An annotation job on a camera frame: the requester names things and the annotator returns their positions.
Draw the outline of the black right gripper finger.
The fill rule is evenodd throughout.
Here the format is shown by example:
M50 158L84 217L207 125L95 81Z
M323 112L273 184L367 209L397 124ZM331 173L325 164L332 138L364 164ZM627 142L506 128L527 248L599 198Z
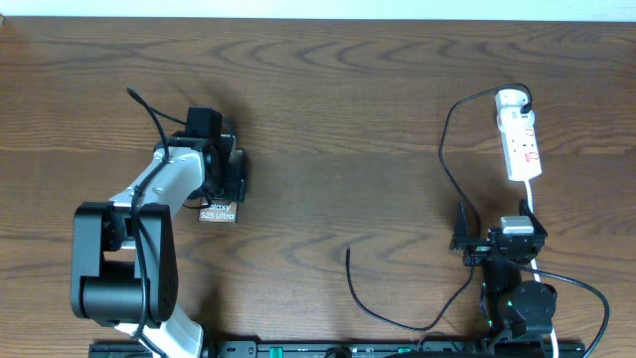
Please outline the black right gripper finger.
M464 205L459 202L457 205L456 219L453 229L454 239L469 239L470 231Z
M530 219L534 229L538 229L541 226L540 222L537 220L536 216L530 209L529 202L526 199L520 200L519 213L521 216L526 216Z

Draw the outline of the bronze Galaxy smartphone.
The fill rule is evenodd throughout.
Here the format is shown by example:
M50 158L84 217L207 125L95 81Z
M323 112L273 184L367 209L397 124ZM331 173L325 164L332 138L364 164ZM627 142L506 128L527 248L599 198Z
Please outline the bronze Galaxy smartphone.
M229 151L223 162L223 183L206 184L202 199L199 221L207 223L235 223L238 219L239 203L226 198L226 178L229 168L229 157L235 149Z

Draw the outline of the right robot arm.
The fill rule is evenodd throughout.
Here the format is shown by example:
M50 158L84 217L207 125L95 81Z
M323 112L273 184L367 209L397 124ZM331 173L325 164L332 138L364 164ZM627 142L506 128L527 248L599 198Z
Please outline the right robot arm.
M553 332L556 289L533 279L523 280L545 244L548 233L523 200L517 216L503 217L485 239L469 234L463 204L457 207L449 248L463 253L463 264L483 272L480 303L491 332L480 349L491 355L519 353L523 345L540 347Z

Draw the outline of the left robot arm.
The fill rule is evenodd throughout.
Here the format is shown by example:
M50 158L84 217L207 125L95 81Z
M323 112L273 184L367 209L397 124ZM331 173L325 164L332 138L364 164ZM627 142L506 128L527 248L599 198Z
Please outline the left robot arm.
M231 122L192 106L185 127L164 137L148 167L105 202L74 216L71 307L129 336L94 343L91 357L214 357L204 327L178 305L173 220L182 208L220 210L226 221L246 192L245 154Z

